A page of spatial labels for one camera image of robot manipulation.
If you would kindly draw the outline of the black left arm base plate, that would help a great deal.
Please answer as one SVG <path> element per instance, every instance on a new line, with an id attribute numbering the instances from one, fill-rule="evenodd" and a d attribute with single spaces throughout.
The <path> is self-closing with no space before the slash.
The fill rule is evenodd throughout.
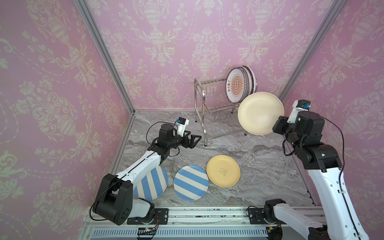
<path id="1" fill-rule="evenodd" d="M 169 219 L 168 208 L 155 208 L 151 218 L 128 218 L 128 225 L 167 225 Z"/>

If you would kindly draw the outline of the red rimmed white plate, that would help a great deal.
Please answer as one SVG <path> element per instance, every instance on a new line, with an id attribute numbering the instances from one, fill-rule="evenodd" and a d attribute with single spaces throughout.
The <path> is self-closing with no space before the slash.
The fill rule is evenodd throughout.
<path id="1" fill-rule="evenodd" d="M 242 101 L 243 95 L 246 91 L 246 77 L 244 72 L 236 67 L 232 69 L 226 80 L 226 94 L 231 103 L 239 103 Z"/>

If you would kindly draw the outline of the pink plate with bear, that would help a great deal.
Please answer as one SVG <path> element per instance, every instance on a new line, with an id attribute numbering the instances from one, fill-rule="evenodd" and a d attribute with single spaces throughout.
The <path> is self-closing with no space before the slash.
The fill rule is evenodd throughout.
<path id="1" fill-rule="evenodd" d="M 247 70 L 248 75 L 249 75 L 249 79 L 250 79 L 250 93 L 249 93 L 249 95 L 251 95 L 255 91 L 255 86 L 256 86 L 256 84 L 255 84 L 255 76 L 254 76 L 252 70 L 248 66 L 243 65 L 243 68 L 245 68 Z"/>

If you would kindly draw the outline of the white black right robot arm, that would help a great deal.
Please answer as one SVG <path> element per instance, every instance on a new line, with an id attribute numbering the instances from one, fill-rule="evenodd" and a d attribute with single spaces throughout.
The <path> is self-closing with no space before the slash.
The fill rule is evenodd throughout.
<path id="1" fill-rule="evenodd" d="M 322 143 L 326 119 L 309 111 L 299 111 L 294 123 L 279 117 L 273 132 L 285 137 L 308 171 L 318 192 L 326 223 L 316 222 L 281 199 L 265 202 L 264 218 L 270 224 L 285 223 L 307 240 L 367 240 L 368 234 L 354 209 L 344 180 L 344 158 Z"/>

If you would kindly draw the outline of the yellow plate with bear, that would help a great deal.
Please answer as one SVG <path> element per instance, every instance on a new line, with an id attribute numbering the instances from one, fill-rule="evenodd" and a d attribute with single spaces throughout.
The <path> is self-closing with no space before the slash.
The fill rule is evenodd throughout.
<path id="1" fill-rule="evenodd" d="M 229 188 L 239 181 L 241 170 L 233 158 L 217 155 L 208 161 L 207 175 L 213 184 L 222 188 Z"/>

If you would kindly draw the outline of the beige plain plate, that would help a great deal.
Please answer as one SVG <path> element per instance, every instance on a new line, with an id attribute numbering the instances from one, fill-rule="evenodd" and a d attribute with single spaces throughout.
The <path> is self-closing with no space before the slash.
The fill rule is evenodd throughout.
<path id="1" fill-rule="evenodd" d="M 238 120 L 242 128 L 253 135 L 267 135 L 279 117 L 285 115 L 282 102 L 267 92 L 258 92 L 246 97 L 239 106 Z"/>

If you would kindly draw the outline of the silver metal dish rack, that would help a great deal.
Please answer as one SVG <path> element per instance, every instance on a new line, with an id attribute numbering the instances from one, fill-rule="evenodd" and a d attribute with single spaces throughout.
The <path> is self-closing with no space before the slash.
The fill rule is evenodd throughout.
<path id="1" fill-rule="evenodd" d="M 226 95 L 226 80 L 201 81 L 194 79 L 195 122 L 204 133 L 204 145 L 213 139 L 249 133 L 241 127 L 238 120 L 239 103 L 231 103 Z"/>

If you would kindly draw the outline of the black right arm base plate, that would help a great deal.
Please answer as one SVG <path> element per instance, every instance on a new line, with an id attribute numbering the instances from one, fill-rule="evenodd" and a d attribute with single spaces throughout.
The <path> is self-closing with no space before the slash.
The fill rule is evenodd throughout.
<path id="1" fill-rule="evenodd" d="M 274 215 L 273 210 L 270 208 L 267 208 L 267 210 L 257 208 L 255 206 L 249 206 L 246 209 L 246 216 L 249 218 L 251 225 L 262 225 L 262 224 L 268 224 L 268 225 L 281 225 L 285 224 L 284 222 L 278 220 L 276 216 Z"/>

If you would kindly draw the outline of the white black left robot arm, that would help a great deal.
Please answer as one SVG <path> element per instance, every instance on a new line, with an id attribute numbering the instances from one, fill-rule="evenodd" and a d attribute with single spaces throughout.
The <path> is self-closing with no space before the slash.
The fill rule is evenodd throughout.
<path id="1" fill-rule="evenodd" d="M 170 156 L 171 149 L 193 149 L 201 136 L 187 131 L 189 120 L 179 118 L 174 123 L 162 122 L 159 135 L 144 155 L 127 169 L 116 175 L 103 177 L 90 213 L 101 216 L 101 221 L 121 225 L 130 220 L 152 220 L 154 204 L 144 198 L 134 198 L 134 188 L 153 169 Z"/>

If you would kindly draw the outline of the white floral plate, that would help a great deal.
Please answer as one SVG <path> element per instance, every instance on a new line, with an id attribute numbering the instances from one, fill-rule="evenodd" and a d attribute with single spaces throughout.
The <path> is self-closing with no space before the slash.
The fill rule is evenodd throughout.
<path id="1" fill-rule="evenodd" d="M 250 67 L 248 67 L 246 65 L 244 65 L 244 67 L 251 73 L 251 75 L 253 77 L 253 82 L 254 82 L 253 93 L 255 93 L 257 91 L 257 88 L 258 88 L 258 80 L 256 78 L 256 75 L 254 74 L 253 70 Z"/>

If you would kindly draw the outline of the orange sunburst patterned plate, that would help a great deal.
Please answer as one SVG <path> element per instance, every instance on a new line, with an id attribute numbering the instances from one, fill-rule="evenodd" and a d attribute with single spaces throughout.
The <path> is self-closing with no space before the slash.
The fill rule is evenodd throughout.
<path id="1" fill-rule="evenodd" d="M 249 79 L 249 75 L 248 75 L 248 72 L 245 68 L 243 68 L 243 66 L 239 66 L 239 68 L 244 72 L 244 75 L 246 77 L 246 91 L 243 95 L 243 98 L 242 100 L 244 100 L 246 97 L 249 96 L 249 93 L 250 93 L 250 79 Z"/>

